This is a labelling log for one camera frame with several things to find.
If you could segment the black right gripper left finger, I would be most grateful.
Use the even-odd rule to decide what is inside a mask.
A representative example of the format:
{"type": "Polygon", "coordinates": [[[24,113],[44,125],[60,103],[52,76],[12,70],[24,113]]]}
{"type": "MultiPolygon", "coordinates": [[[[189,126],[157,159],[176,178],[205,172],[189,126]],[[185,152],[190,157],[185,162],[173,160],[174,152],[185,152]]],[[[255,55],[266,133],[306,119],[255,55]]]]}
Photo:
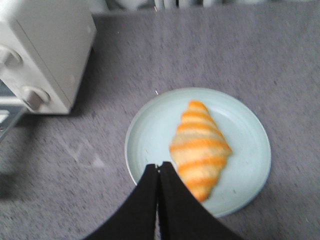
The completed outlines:
{"type": "Polygon", "coordinates": [[[158,194],[158,169],[145,167],[137,186],[120,208],[86,240],[153,240],[158,194]]]}

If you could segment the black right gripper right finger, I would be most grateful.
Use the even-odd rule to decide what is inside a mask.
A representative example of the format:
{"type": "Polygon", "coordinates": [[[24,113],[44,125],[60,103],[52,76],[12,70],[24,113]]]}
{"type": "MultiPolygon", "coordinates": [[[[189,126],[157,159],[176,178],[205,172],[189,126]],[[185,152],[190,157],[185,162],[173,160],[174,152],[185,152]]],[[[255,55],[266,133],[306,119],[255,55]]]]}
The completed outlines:
{"type": "Polygon", "coordinates": [[[241,240],[213,217],[183,184],[173,165],[159,168],[158,217],[162,240],[241,240]]]}

